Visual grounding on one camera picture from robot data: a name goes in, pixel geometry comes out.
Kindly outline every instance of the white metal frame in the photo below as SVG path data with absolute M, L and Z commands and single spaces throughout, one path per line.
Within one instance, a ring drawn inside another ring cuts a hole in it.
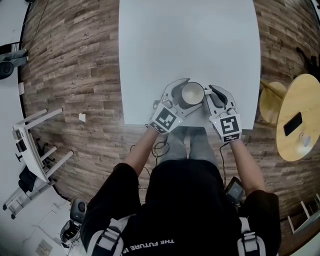
M 23 160 L 25 164 L 27 165 L 30 172 L 35 174 L 39 179 L 45 182 L 45 185 L 41 188 L 37 188 L 34 186 L 34 190 L 29 195 L 27 193 L 24 193 L 24 191 L 19 187 L 16 189 L 16 191 L 9 197 L 9 199 L 3 204 L 2 208 L 3 210 L 9 209 L 12 214 L 11 218 L 15 219 L 16 216 L 21 213 L 21 211 L 29 205 L 32 201 L 34 201 L 38 196 L 40 196 L 42 193 L 44 193 L 48 188 L 50 188 L 55 181 L 51 180 L 49 181 L 49 177 L 65 162 L 67 161 L 74 153 L 72 151 L 69 151 L 63 158 L 61 158 L 52 168 L 48 169 L 44 164 L 42 163 L 43 160 L 45 160 L 47 157 L 49 157 L 53 152 L 57 150 L 57 147 L 54 146 L 51 148 L 48 152 L 46 152 L 42 157 L 39 156 L 39 153 L 37 151 L 34 139 L 31 135 L 31 133 L 28 132 L 28 130 L 43 121 L 54 117 L 55 115 L 62 113 L 63 109 L 59 108 L 55 111 L 52 111 L 50 113 L 47 113 L 47 110 L 41 110 L 37 113 L 34 113 L 27 118 L 23 119 L 22 121 L 18 122 L 17 124 L 13 125 L 13 133 L 15 133 L 17 130 L 19 130 L 21 135 L 21 140 L 23 140 L 24 145 L 26 147 L 26 150 L 21 152 L 21 155 L 23 157 Z M 19 198 L 22 195 L 26 195 L 26 201 L 21 202 Z M 18 203 L 18 207 L 13 208 L 12 204 L 14 202 Z
M 301 226 L 299 226 L 297 229 L 295 229 L 295 228 L 294 228 L 294 225 L 293 225 L 293 223 L 292 223 L 292 221 L 291 221 L 290 216 L 287 217 L 287 218 L 288 218 L 288 221 L 289 221 L 289 224 L 290 224 L 290 227 L 291 227 L 291 231 L 292 231 L 293 234 L 299 232 L 300 230 L 302 230 L 303 228 L 305 228 L 308 224 L 310 224 L 311 222 L 315 221 L 317 218 L 320 217 L 320 196 L 319 196 L 318 193 L 315 194 L 315 196 L 316 196 L 316 198 L 315 198 L 314 200 L 315 200 L 315 202 L 316 202 L 316 204 L 317 204 L 317 206 L 318 206 L 318 211 L 316 211 L 316 212 L 315 212 L 314 214 L 312 214 L 311 216 L 310 216 L 310 214 L 309 214 L 309 212 L 308 212 L 307 207 L 305 206 L 305 203 L 304 203 L 303 201 L 300 202 L 301 205 L 302 205 L 302 208 L 303 208 L 303 210 L 304 210 L 304 213 L 305 213 L 305 215 L 306 215 L 306 221 L 305 221 L 304 223 L 302 223 Z

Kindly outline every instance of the person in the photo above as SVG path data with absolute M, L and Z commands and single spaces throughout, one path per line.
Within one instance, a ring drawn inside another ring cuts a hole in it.
M 16 68 L 16 67 L 27 64 L 29 57 L 26 56 L 26 54 L 27 54 L 26 49 L 4 53 L 0 55 L 0 62 L 10 61 L 12 62 L 13 66 Z
M 158 135 L 148 127 L 89 202 L 80 231 L 85 249 L 112 218 L 132 215 L 120 234 L 122 254 L 238 255 L 239 213 L 224 192 L 218 161 L 203 127 L 179 126 L 168 135 L 170 149 L 153 169 L 141 205 L 138 177 Z M 241 214 L 248 217 L 251 231 L 263 239 L 266 255 L 275 256 L 281 243 L 279 199 L 266 192 L 262 172 L 243 142 L 235 140 L 230 146 L 246 195 Z

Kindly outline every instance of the black t-shirt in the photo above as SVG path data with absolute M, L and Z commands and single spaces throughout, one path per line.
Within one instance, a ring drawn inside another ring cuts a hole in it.
M 123 254 L 238 255 L 241 221 L 224 192 L 215 165 L 204 160 L 169 160 L 152 171 L 145 204 L 140 204 L 136 172 L 118 164 L 87 206 L 81 240 L 88 249 L 94 233 L 111 218 L 129 218 L 121 233 Z M 260 236 L 267 256 L 281 243 L 279 200 L 262 190 L 252 192 L 241 209 L 250 229 Z

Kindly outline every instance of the harness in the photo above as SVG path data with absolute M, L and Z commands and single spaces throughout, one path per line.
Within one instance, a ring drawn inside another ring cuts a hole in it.
M 96 232 L 89 243 L 87 256 L 120 256 L 124 249 L 121 233 L 125 229 L 129 218 L 111 219 L 105 230 Z M 240 217 L 241 238 L 237 241 L 239 256 L 266 256 L 264 241 L 252 232 L 247 218 Z

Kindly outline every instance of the white mug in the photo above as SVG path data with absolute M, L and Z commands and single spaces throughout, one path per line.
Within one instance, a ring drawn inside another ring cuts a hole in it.
M 212 94 L 212 90 L 205 90 L 197 82 L 188 82 L 181 90 L 181 97 L 188 105 L 197 105 L 201 103 L 205 95 Z

